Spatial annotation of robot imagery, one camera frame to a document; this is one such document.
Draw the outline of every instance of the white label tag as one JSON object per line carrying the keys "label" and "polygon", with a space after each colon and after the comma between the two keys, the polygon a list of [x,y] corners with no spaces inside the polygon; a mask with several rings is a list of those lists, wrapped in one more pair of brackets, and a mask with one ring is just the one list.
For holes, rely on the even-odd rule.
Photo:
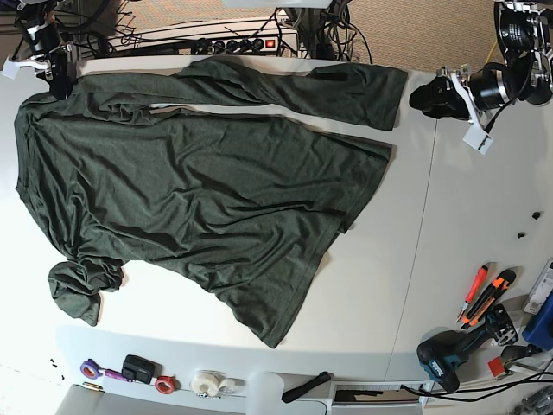
{"label": "white label tag", "polygon": [[493,139],[482,128],[472,124],[465,134],[463,141],[477,150],[480,154],[486,154]]}
{"label": "white label tag", "polygon": [[14,80],[19,72],[19,66],[15,62],[10,61],[10,57],[6,58],[6,61],[3,63],[2,75]]}

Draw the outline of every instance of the tape roll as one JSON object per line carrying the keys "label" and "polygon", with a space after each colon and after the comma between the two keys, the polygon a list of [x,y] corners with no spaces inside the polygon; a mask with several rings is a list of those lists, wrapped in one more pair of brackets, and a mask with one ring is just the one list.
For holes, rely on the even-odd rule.
{"label": "tape roll", "polygon": [[207,393],[215,397],[219,393],[219,380],[209,373],[198,373],[190,382],[190,387],[196,393]]}
{"label": "tape roll", "polygon": [[155,386],[159,393],[170,395],[175,391],[175,380],[168,376],[160,376],[156,379]]}
{"label": "tape roll", "polygon": [[80,372],[88,379],[94,380],[100,376],[100,366],[98,366],[92,359],[89,359],[80,365]]}

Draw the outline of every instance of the beige carpet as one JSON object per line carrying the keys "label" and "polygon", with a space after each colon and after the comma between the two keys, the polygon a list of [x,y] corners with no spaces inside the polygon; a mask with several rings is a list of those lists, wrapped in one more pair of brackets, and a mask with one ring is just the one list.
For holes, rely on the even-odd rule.
{"label": "beige carpet", "polygon": [[[268,16],[272,9],[228,9],[221,0],[142,0],[128,3],[138,29],[179,22]],[[470,63],[478,70],[495,42],[493,0],[353,0],[352,22],[369,41],[374,63],[434,72]],[[359,38],[354,57],[368,62]],[[499,61],[496,52],[494,59]]]}

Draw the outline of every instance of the black handle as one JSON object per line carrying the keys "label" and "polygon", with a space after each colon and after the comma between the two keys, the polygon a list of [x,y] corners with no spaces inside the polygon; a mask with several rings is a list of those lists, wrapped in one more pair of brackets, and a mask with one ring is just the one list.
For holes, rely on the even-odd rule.
{"label": "black handle", "polygon": [[318,387],[319,385],[322,385],[323,383],[327,383],[329,380],[331,380],[332,377],[330,376],[329,372],[322,372],[317,376],[316,378],[310,380],[308,383],[295,387],[294,389],[290,389],[289,391],[285,392],[283,394],[283,402],[285,404],[289,404],[290,402],[294,402],[296,399],[301,398],[303,395],[305,395],[307,392],[309,392],[311,389]]}
{"label": "black handle", "polygon": [[467,335],[465,335],[454,347],[454,354],[459,356],[462,361],[468,360],[468,356],[474,353],[486,341],[490,340],[492,335],[486,330],[485,324],[480,325]]}

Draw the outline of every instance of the dark green shirt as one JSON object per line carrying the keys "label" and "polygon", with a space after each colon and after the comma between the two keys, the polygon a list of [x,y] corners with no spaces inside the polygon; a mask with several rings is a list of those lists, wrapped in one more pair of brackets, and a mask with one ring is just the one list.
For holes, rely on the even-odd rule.
{"label": "dark green shirt", "polygon": [[276,347],[390,148],[286,118],[149,105],[278,104],[390,130],[405,80],[385,67],[275,76],[208,59],[172,77],[90,75],[65,101],[29,99],[16,119],[17,190],[67,257],[48,277],[55,302],[95,325],[99,291],[118,289],[121,267],[141,259],[212,292]]}

